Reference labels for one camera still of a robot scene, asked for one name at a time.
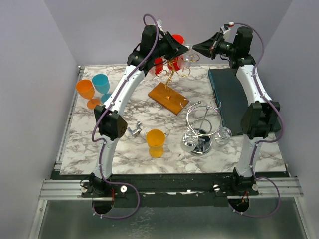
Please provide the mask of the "clear wine glass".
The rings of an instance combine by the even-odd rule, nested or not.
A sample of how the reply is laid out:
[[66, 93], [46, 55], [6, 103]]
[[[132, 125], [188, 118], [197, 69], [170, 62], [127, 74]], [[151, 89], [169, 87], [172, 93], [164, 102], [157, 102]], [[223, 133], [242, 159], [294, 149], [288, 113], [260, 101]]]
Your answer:
[[192, 45], [185, 44], [184, 46], [188, 49], [188, 51], [181, 56], [180, 68], [182, 70], [190, 68], [192, 63], [195, 63], [200, 60], [199, 55], [192, 49]]

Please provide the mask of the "yellow wine glass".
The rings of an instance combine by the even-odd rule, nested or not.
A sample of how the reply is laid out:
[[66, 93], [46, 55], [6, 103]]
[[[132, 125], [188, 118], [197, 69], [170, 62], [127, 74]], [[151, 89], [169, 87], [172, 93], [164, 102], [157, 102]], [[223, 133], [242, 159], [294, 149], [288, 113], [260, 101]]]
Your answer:
[[160, 158], [164, 154], [165, 134], [161, 130], [150, 130], [146, 135], [146, 141], [151, 157]]

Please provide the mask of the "orange wine glass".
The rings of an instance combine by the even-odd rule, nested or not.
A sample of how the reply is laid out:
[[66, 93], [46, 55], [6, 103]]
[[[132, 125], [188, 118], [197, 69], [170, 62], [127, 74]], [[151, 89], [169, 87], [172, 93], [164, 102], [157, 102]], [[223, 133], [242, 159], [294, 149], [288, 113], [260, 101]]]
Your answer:
[[76, 84], [76, 90], [81, 97], [87, 99], [87, 107], [93, 110], [100, 104], [100, 100], [95, 97], [95, 88], [90, 80], [83, 79]]

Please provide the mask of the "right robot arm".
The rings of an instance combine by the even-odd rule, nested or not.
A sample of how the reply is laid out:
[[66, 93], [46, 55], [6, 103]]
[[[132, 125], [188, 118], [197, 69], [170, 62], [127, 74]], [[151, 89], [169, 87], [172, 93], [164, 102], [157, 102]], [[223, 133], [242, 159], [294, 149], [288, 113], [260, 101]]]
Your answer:
[[271, 99], [264, 89], [257, 72], [259, 60], [250, 55], [253, 33], [256, 31], [244, 23], [239, 23], [232, 43], [225, 37], [230, 33], [234, 22], [224, 24], [210, 39], [194, 45], [194, 51], [210, 59], [224, 55], [229, 66], [245, 93], [248, 108], [242, 116], [240, 126], [244, 135], [239, 161], [233, 170], [229, 183], [230, 191], [241, 195], [256, 179], [255, 165], [259, 151], [270, 133], [284, 131], [283, 120], [279, 113], [280, 104]]

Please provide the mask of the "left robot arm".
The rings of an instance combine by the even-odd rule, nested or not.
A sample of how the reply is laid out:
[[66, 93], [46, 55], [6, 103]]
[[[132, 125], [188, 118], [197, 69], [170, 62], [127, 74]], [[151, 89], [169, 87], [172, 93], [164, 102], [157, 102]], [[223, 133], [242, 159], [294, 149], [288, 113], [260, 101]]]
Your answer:
[[94, 108], [96, 125], [93, 132], [98, 132], [101, 137], [92, 140], [100, 142], [101, 147], [95, 169], [89, 176], [89, 187], [98, 196], [107, 196], [111, 191], [113, 183], [108, 179], [112, 175], [115, 149], [128, 127], [123, 113], [134, 90], [149, 70], [156, 66], [156, 59], [164, 58], [170, 61], [187, 51], [188, 48], [169, 32], [163, 32], [154, 25], [145, 26], [140, 43], [128, 56], [119, 84], [102, 106]]

